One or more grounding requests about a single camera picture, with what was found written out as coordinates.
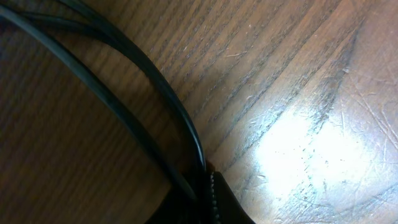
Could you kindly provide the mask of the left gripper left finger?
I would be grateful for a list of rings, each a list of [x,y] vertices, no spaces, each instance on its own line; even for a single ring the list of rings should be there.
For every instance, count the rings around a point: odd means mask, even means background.
[[[172,188],[158,209],[145,224],[205,224],[211,223],[210,175],[186,175],[193,184],[198,199],[192,201]]]

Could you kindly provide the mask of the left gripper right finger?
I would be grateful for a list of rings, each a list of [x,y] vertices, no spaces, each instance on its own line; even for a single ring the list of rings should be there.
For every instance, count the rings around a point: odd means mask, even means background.
[[[220,172],[211,174],[211,193],[216,223],[254,224]]]

